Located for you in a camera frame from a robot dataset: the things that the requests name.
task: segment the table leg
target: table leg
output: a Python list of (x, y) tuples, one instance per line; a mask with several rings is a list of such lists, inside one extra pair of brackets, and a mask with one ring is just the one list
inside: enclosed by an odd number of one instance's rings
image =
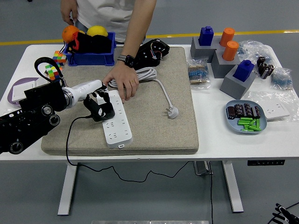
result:
[(233, 212), (244, 212), (232, 161), (222, 161)]
[(58, 215), (60, 216), (69, 215), (70, 206), (71, 206), (71, 196), (73, 193), (76, 171), (77, 171), (77, 166), (72, 166), (70, 164), (67, 165), (65, 178), (64, 178), (64, 187), (62, 189), (60, 204), (58, 209)]

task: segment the yellow line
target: yellow line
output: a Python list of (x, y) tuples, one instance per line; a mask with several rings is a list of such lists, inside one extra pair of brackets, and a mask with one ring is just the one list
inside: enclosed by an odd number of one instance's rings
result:
[[(264, 31), (243, 31), (235, 32), (235, 35), (256, 35), (256, 34), (287, 34), (287, 33), (299, 33), (299, 29), (289, 30), (264, 30)], [(216, 36), (222, 35), (222, 33), (214, 33)], [(163, 34), (163, 35), (147, 35), (146, 38), (172, 38), (172, 37), (192, 37), (199, 36), (199, 33), (193, 34)]]
[[(243, 31), (243, 32), (235, 32), (235, 35), (287, 34), (287, 33), (299, 33), (299, 29)], [(220, 36), (220, 35), (222, 35), (222, 33), (214, 33), (214, 35)], [(192, 37), (192, 36), (199, 36), (199, 33), (147, 35), (146, 38), (155, 39), (155, 38), (174, 38), (174, 37)], [(62, 39), (57, 39), (57, 40), (0, 42), (0, 46), (20, 45), (20, 44), (45, 44), (45, 43), (61, 43), (62, 44), (63, 40)]]
[(64, 41), (62, 39), (58, 40), (39, 40), (39, 41), (11, 41), (11, 42), (0, 42), (0, 46), (4, 45), (20, 45), (20, 44), (43, 44), (43, 43), (61, 43)]

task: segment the desk control panel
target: desk control panel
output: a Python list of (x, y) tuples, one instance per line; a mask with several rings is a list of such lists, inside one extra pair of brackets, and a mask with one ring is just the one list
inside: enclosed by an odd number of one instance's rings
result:
[(248, 160), (247, 166), (282, 166), (285, 160)]

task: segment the orange ball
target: orange ball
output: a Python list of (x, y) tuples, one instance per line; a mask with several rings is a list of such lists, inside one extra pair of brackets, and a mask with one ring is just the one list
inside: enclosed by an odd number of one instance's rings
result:
[(73, 25), (69, 25), (66, 28), (63, 29), (62, 31), (62, 39), (66, 42), (69, 43), (73, 40), (73, 34), (79, 32), (79, 29)]

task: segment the blue basket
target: blue basket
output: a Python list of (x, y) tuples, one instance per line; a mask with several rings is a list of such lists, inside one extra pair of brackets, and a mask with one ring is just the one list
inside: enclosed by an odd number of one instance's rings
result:
[(115, 43), (115, 33), (108, 32), (108, 38), (112, 41), (111, 52), (103, 54), (94, 54), (94, 53), (74, 53), (71, 59), (72, 53), (67, 52), (69, 48), (68, 44), (64, 48), (63, 54), (68, 60), (69, 66), (77, 65), (105, 65), (113, 66), (114, 65), (114, 48), (116, 48)]

